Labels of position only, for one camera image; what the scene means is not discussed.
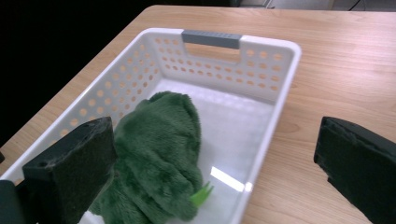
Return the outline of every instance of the basket bottom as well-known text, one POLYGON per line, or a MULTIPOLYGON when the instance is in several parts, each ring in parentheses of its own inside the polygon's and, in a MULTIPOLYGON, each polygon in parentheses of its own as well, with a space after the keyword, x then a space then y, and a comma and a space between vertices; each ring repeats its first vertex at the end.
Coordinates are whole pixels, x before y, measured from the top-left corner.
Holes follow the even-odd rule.
MULTIPOLYGON (((162 79, 150 96, 159 91, 188 94, 197 108, 202 127, 202 147, 198 165, 204 182, 214 189, 189 223, 228 224, 248 183, 256 155, 261 149, 274 105, 230 92, 217 91, 189 83, 162 79)), ((87 212, 80 224, 102 224, 100 217, 87 212)), ((184 223, 171 220, 169 224, 184 223)))

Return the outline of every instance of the basket hole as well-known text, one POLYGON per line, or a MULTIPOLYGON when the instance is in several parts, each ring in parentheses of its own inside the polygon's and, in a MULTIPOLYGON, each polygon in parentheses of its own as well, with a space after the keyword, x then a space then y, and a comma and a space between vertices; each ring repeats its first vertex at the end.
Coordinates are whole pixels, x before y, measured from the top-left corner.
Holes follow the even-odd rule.
POLYGON ((273 76, 273 77, 271 77, 271 79, 272 79, 273 81, 279 81, 279 77, 277 77, 277 76, 273 76))
POLYGON ((266 51, 260 52, 260 57, 265 59, 265 58, 267 58, 267 56, 268 56, 268 53, 266 51))
POLYGON ((267 64, 266 63, 260 63, 260 68, 262 68, 262 69, 267 68, 267 64))
POLYGON ((247 62, 247 66, 254 67, 254 62, 252 62, 252 61, 247 62))
POLYGON ((67 129, 62 129, 61 130, 61 137, 65 137, 69 133, 69 130, 67 129))
POLYGON ((78 119, 70 120, 70 125, 73 126, 73 127, 76 127, 78 125, 78 119))
POLYGON ((281 70, 279 65, 274 65, 274 66, 272 67, 272 69, 273 69, 274 71, 276 71, 276 72, 279 72, 279 71, 281 70))
POLYGON ((110 89, 111 88, 111 82, 107 81, 105 83, 105 87, 106 87, 106 89, 110 89))
POLYGON ((253 57, 254 56, 254 50, 253 49, 248 49, 247 50, 247 56, 253 57))
POLYGON ((105 99, 105 105, 110 105, 111 104, 111 99, 110 98, 106 98, 105 99))
POLYGON ((282 60, 282 55, 281 55, 280 53, 276 53, 276 54, 274 55, 274 59, 275 59, 276 61, 280 61, 280 60, 282 60))
POLYGON ((79 114, 80 114, 82 117, 85 117, 85 116, 87 115, 87 110, 86 110, 85 108, 82 108, 82 109, 79 110, 79 114))
POLYGON ((104 94, 105 94, 105 93, 104 93, 102 90, 99 90, 99 91, 96 92, 96 95, 97 95, 98 97, 103 97, 104 94))
POLYGON ((95 106, 96 105, 96 100, 95 99, 91 99, 88 101, 88 105, 89 106, 95 106))
POLYGON ((131 74, 127 74, 125 77, 126 77, 127 80, 131 80, 132 79, 132 75, 131 74))
POLYGON ((117 74, 117 73, 113 74, 113 79, 114 80, 118 80, 119 78, 120 78, 119 74, 117 74))
POLYGON ((103 114, 103 111, 105 111, 101 106, 96 108, 96 113, 98 114, 103 114))

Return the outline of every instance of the basket handle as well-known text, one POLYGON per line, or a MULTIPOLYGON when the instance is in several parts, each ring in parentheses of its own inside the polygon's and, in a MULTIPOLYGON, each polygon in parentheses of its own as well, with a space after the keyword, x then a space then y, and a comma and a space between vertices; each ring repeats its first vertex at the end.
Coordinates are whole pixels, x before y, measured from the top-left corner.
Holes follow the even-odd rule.
POLYGON ((184 43, 239 49, 239 39, 242 36, 207 31, 184 30, 181 33, 181 37, 184 43))

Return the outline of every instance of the wood grain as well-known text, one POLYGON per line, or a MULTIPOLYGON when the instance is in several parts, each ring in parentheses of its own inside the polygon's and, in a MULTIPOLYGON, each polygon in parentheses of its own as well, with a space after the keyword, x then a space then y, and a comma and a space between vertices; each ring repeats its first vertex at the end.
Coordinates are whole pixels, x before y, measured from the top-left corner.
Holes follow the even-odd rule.
POLYGON ((313 155, 323 116, 396 142, 395 21, 394 12, 149 7, 2 146, 0 174, 141 31, 256 35, 296 42, 303 56, 243 223, 370 223, 327 182, 313 155))

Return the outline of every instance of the green broccoli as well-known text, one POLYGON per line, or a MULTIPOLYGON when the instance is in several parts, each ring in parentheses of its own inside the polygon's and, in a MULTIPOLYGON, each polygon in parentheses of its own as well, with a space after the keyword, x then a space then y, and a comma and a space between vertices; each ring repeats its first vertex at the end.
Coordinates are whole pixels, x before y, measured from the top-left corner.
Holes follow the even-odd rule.
POLYGON ((116 174, 90 211, 111 223, 192 220, 212 189, 197 166, 201 127, 186 94, 158 92, 120 120, 116 174))

